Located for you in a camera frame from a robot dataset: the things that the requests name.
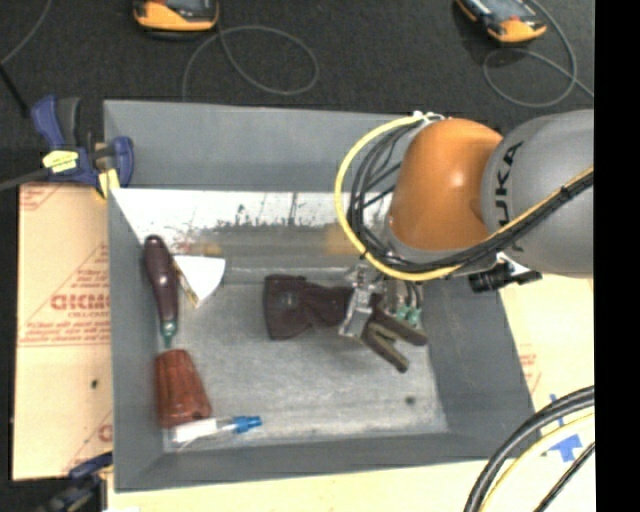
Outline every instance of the orange device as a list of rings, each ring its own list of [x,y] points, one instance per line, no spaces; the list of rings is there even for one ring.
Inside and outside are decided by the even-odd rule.
[[[190,35],[211,30],[218,22],[216,0],[134,0],[133,17],[154,35]]]
[[[455,0],[462,12],[500,43],[523,43],[547,30],[522,0]]]
[[[173,258],[159,236],[146,238],[144,260],[165,343],[165,350],[154,362],[158,422],[171,428],[208,418],[211,405],[191,356],[184,349],[171,347],[178,330],[178,277]]]

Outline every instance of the black cable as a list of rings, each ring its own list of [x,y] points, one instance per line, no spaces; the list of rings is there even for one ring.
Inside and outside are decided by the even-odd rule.
[[[578,456],[578,458],[573,461],[569,469],[564,472],[564,474],[560,477],[556,484],[551,488],[549,493],[544,498],[542,498],[542,501],[534,509],[533,512],[544,512],[545,510],[547,510],[553,500],[556,499],[558,494],[560,494],[569,483],[569,480],[571,480],[575,476],[575,474],[580,470],[585,462],[589,460],[589,457],[593,455],[595,451],[596,442],[593,441],[589,446],[585,448],[585,450]]]
[[[589,386],[551,402],[526,420],[491,456],[469,493],[464,512],[480,510],[500,468],[539,429],[563,416],[592,407],[594,404],[595,386]]]

